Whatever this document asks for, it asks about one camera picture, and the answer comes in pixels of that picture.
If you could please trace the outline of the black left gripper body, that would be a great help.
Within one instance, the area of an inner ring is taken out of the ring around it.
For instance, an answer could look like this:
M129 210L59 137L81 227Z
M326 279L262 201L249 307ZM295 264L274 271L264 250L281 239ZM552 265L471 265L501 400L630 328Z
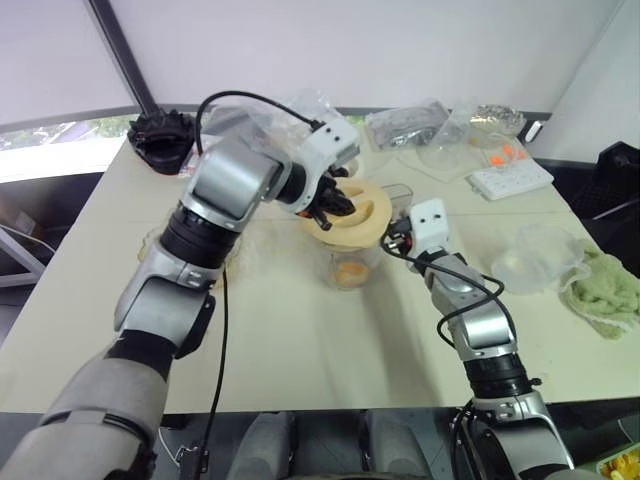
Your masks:
M331 212L331 195L337 192L345 194L339 188L336 178L329 171L324 172L318 180L315 194L308 206L308 212L310 213L313 206L322 206Z

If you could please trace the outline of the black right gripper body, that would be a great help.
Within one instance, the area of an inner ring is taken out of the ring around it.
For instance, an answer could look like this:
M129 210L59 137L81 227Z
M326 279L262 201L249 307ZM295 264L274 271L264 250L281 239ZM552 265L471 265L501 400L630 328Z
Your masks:
M413 229L408 216L398 217L388 224L383 235L383 250L401 256L414 253Z

